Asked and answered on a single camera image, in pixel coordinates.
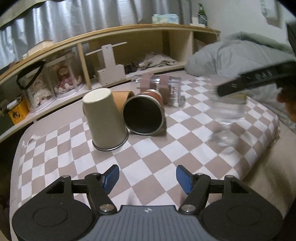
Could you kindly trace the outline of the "ribbed goblet glass yellow band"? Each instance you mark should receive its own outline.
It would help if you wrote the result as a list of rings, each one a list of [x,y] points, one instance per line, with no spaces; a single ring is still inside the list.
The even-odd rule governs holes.
[[[214,131],[212,140],[221,147],[236,146],[238,138],[231,131],[234,123],[244,118],[246,114],[247,94],[237,92],[228,96],[219,97],[217,87],[234,78],[224,75],[210,75],[211,113],[214,120],[221,126]]]

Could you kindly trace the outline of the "cream upside-down cup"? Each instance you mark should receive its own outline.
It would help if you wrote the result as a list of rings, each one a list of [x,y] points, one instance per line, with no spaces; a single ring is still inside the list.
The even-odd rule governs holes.
[[[82,108],[96,149],[112,151],[125,144],[128,130],[110,89],[100,88],[88,92],[82,98]]]

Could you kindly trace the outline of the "steel cup brown leather sleeve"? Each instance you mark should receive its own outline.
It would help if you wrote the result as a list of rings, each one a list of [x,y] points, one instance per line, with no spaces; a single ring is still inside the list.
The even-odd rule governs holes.
[[[122,117],[133,133],[154,135],[165,122],[162,95],[157,90],[148,89],[129,98],[123,106]]]

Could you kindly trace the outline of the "orange brown cup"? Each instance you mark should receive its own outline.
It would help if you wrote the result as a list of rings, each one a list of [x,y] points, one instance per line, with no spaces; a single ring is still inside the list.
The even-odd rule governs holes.
[[[112,95],[118,111],[122,113],[124,104],[134,96],[134,93],[132,91],[112,91]]]

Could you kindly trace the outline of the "grey duvet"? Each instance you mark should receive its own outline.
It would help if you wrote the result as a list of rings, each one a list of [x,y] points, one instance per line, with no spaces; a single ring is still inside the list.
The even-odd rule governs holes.
[[[295,99],[295,55],[291,47],[259,34],[239,32],[225,40],[208,44],[189,58],[185,71],[194,76],[240,77],[264,69],[262,77],[282,75],[276,83],[248,90],[248,96],[276,113],[292,131],[295,123],[276,100],[281,87],[289,87],[288,96]]]

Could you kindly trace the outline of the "checkered beige white cloth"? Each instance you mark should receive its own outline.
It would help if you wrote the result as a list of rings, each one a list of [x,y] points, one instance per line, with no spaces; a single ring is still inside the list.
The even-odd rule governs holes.
[[[179,205],[182,190],[176,167],[185,166],[213,179],[233,175],[243,179],[261,153],[277,137],[276,114],[248,99],[246,115],[231,126],[236,146],[219,147],[211,141],[220,124],[211,111],[212,80],[187,77],[182,81],[186,103],[165,109],[167,130],[162,136],[130,134],[125,144],[110,152],[93,147],[86,118],[79,118],[42,137],[22,142],[18,162],[17,206],[21,206],[62,175],[82,179],[117,164],[120,178],[110,196],[116,205]]]

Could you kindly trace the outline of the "clear glass brown checkered band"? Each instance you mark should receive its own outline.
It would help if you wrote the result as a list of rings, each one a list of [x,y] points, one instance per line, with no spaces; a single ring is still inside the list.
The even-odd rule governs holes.
[[[179,77],[172,77],[170,75],[153,75],[153,74],[141,74],[135,75],[131,79],[131,83],[140,92],[148,89],[158,91],[164,104],[179,106],[182,100],[181,97],[181,81]]]

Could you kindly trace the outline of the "green glass bottle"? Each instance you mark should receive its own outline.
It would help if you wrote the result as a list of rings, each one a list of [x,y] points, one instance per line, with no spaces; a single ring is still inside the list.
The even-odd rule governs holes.
[[[198,21],[199,21],[199,24],[203,24],[207,26],[207,21],[208,21],[207,16],[206,16],[204,7],[201,3],[199,3]]]

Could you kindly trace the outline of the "doll in clear case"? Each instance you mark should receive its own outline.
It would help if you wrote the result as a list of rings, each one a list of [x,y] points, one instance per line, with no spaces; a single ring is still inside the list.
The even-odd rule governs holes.
[[[31,113],[41,111],[55,100],[46,78],[43,77],[43,72],[30,85],[36,74],[37,70],[33,70],[20,79],[22,86],[27,88],[23,90],[23,95]]]

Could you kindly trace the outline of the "black items on shelf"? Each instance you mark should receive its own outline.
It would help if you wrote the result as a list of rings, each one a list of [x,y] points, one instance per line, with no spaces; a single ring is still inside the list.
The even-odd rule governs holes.
[[[130,73],[134,73],[138,70],[141,70],[142,68],[139,66],[139,63],[132,62],[124,65],[125,74],[128,75]]]

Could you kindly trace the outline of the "yellow small box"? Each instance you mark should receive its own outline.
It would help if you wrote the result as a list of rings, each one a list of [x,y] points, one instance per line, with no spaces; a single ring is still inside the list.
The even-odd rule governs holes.
[[[26,101],[21,100],[20,103],[9,109],[8,114],[14,125],[23,121],[29,114],[29,109],[27,107]]]

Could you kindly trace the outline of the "dark green small bag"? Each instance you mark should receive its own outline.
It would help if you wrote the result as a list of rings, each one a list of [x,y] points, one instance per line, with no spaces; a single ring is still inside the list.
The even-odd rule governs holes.
[[[0,114],[0,135],[5,133],[8,129],[10,129],[12,126],[14,126],[13,121],[11,120],[8,110],[7,110],[7,105],[8,105],[8,100],[5,99],[1,102],[1,114]]]

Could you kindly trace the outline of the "tissue box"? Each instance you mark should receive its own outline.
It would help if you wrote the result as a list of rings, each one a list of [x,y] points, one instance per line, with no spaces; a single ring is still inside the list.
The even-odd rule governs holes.
[[[179,17],[176,14],[154,14],[152,16],[153,24],[179,24]]]

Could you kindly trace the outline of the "wooden box on shelf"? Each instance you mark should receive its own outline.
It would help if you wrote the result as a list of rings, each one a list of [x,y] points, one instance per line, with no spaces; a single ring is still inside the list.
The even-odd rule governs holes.
[[[28,51],[27,51],[27,55],[30,56],[32,54],[35,54],[45,48],[48,48],[50,46],[52,46],[54,43],[52,40],[44,40],[44,41],[41,41],[39,42],[38,44],[34,45],[32,48],[30,48]]]

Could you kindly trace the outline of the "silver grey curtain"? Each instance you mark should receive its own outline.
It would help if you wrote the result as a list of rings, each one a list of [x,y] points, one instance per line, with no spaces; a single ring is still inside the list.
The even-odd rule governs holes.
[[[1,68],[43,40],[57,43],[95,30],[147,24],[154,14],[176,14],[187,25],[191,1],[1,0]]]

